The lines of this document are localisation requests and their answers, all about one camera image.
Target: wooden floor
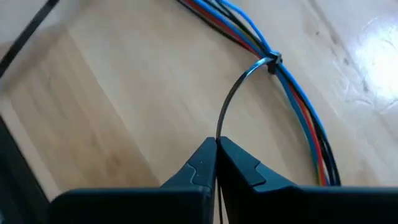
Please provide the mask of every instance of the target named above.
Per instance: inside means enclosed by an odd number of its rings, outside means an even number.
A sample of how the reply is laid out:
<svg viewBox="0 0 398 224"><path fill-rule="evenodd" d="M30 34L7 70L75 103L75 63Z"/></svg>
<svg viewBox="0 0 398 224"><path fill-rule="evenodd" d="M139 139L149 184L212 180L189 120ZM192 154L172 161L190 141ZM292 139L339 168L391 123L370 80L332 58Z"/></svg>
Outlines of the wooden floor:
<svg viewBox="0 0 398 224"><path fill-rule="evenodd" d="M342 183L397 185L398 1L233 2L311 99ZM43 3L0 0L0 56ZM158 186L215 135L227 92L254 62L176 1L62 1L1 81L0 112L48 198ZM300 124L265 70L239 89L223 134L315 184Z"/></svg>

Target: wire bundle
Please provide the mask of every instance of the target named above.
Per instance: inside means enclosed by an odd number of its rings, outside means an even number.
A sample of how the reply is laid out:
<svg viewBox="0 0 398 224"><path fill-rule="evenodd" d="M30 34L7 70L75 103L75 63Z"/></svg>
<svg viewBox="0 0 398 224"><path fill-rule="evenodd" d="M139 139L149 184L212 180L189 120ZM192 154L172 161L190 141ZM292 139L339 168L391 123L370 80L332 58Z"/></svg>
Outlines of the wire bundle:
<svg viewBox="0 0 398 224"><path fill-rule="evenodd" d="M189 11L198 16L214 30L237 43L244 49L253 53L259 59L248 71L246 71L235 83L233 89L227 96L226 102L221 110L217 137L221 135L221 127L226 108L234 92L239 85L260 65L266 63L265 58L275 58L275 53L261 34L253 21L238 7L226 0L177 0ZM240 15L255 34L252 33L236 16ZM326 132L317 116L313 106L295 81L292 74L283 63L269 64L268 71L275 74L282 84L300 124L303 127L308 143L310 145L313 165L315 166L318 183L322 186L341 185L340 176L336 166Z"/></svg>

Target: blue wire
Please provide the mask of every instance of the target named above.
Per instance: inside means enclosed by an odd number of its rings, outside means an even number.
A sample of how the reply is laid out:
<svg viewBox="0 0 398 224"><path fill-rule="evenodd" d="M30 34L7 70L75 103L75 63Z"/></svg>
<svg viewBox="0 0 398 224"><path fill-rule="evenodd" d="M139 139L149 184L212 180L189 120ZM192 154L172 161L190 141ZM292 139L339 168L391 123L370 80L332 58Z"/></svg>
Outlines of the blue wire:
<svg viewBox="0 0 398 224"><path fill-rule="evenodd" d="M254 31L256 32L256 34L259 36L262 44L264 45L264 47L266 48L266 50L268 52L271 52L271 47L268 44L268 42L266 41L266 39L264 38L264 36L262 35L262 33L260 32L260 30L256 27L256 25L253 23L253 21L250 19L250 17L244 13L244 11L238 7L236 7L235 5L233 5L232 3L226 1L226 0L220 0L220 2L222 4L227 5L228 7L230 7L232 10L234 10L235 12L237 12L239 15L241 15L243 17L243 19L245 19L250 26L254 29Z"/></svg>
<svg viewBox="0 0 398 224"><path fill-rule="evenodd" d="M232 29L236 34L240 36L240 38L243 39L245 43L247 43L251 48L253 48L259 55L264 56L264 53L262 53L261 50L248 39L248 37L246 37L238 28L236 28L236 26L230 23L230 21L226 20L223 15L221 15L219 12L214 10L211 6L209 6L207 3L203 2L202 0L193 0L193 1L202 8L204 8L212 16L215 16L217 19L219 19L221 22L227 25L230 29Z"/></svg>
<svg viewBox="0 0 398 224"><path fill-rule="evenodd" d="M289 88L289 84L287 83L287 80L285 79L285 77L279 72L276 72L276 75L280 81L280 83L282 84L282 87L284 88L287 98L290 101L290 104L292 105L293 110L295 111L295 113L297 114L298 120L300 121L301 126L303 127L304 133L307 137L308 143L310 145L310 149L311 149L311 153L312 153L312 162L313 165L315 166L316 170L318 170L318 154L317 154L317 150L315 148L315 141L312 138L311 132L310 132L310 128L307 125L307 122L305 122L304 119L304 115L302 113L302 110L300 109L300 107L298 106L293 93L291 92L290 88Z"/></svg>

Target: wooden surface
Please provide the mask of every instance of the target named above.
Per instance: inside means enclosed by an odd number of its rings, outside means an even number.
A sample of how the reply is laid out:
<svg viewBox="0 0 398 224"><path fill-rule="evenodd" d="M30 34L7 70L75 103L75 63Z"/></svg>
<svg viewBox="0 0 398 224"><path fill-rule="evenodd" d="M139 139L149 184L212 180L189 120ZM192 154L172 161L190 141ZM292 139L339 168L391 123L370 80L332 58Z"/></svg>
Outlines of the wooden surface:
<svg viewBox="0 0 398 224"><path fill-rule="evenodd" d="M0 0L0 55L43 2ZM343 184L398 184L398 2L233 2L311 99ZM254 61L176 1L63 1L1 81L0 112L49 198L158 186L215 135L227 92ZM265 70L239 89L223 135L315 184L299 122Z"/></svg>

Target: cable tie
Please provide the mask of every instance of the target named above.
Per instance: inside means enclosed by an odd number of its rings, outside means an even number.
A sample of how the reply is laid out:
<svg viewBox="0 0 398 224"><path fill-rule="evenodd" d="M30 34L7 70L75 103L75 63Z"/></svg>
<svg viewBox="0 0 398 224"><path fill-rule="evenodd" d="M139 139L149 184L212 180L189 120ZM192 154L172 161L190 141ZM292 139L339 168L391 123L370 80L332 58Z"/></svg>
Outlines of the cable tie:
<svg viewBox="0 0 398 224"><path fill-rule="evenodd" d="M268 66L268 72L271 73L272 75L275 75L276 73L276 66L278 66L280 63L282 63L282 54L276 51L271 51L267 55L267 57L272 58L272 61L270 61L267 66Z"/></svg>

